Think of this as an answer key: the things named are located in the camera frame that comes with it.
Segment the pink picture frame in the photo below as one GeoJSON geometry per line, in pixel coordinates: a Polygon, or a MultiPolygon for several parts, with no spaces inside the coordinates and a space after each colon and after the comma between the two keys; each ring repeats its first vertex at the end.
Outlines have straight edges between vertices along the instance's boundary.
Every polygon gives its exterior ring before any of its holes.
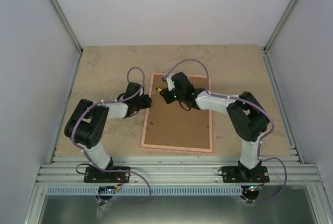
{"type": "Polygon", "coordinates": [[[166,104],[157,91],[166,88],[163,73],[153,72],[149,96],[151,107],[146,110],[141,147],[182,152],[213,152],[212,112],[191,109],[175,101],[166,104]]]}

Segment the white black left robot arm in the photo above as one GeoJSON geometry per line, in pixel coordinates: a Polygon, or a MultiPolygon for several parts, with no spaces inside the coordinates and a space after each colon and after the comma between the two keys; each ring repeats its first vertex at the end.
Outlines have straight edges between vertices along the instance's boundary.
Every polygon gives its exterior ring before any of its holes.
{"type": "Polygon", "coordinates": [[[96,169],[102,182],[114,176],[113,160],[105,151],[101,138],[106,121],[114,118],[129,118],[137,112],[151,107],[152,99],[145,93],[143,85],[129,82],[126,91],[115,100],[94,103],[87,99],[79,101],[69,118],[64,134],[86,156],[96,169]]]}

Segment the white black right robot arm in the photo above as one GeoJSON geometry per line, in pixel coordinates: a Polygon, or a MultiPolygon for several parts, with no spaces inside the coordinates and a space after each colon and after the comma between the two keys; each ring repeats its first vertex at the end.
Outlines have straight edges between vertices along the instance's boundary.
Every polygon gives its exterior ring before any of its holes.
{"type": "Polygon", "coordinates": [[[229,116],[236,134],[242,140],[239,177],[245,182],[256,178],[257,167],[261,165],[259,146],[270,120],[255,97],[247,91],[239,96],[229,96],[195,88],[182,72],[164,75],[162,80],[168,87],[160,89],[159,93],[167,104],[178,101],[189,109],[210,110],[229,116]]]}

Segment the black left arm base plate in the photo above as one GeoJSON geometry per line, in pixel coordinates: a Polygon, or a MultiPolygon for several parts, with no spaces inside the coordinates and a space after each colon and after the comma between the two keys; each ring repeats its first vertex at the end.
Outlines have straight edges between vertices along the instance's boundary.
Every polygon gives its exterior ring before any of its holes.
{"type": "Polygon", "coordinates": [[[85,170],[84,182],[85,183],[117,183],[123,184],[128,183],[130,179],[130,167],[126,166],[115,166],[113,169],[114,173],[107,173],[89,166],[85,170]]]}

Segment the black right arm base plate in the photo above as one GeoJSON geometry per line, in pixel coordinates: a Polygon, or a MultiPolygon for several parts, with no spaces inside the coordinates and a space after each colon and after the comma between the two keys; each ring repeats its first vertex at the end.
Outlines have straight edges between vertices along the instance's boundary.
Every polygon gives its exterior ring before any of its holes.
{"type": "Polygon", "coordinates": [[[270,182],[266,166],[254,169],[240,168],[238,166],[223,166],[222,177],[224,183],[264,183],[270,182]]]}

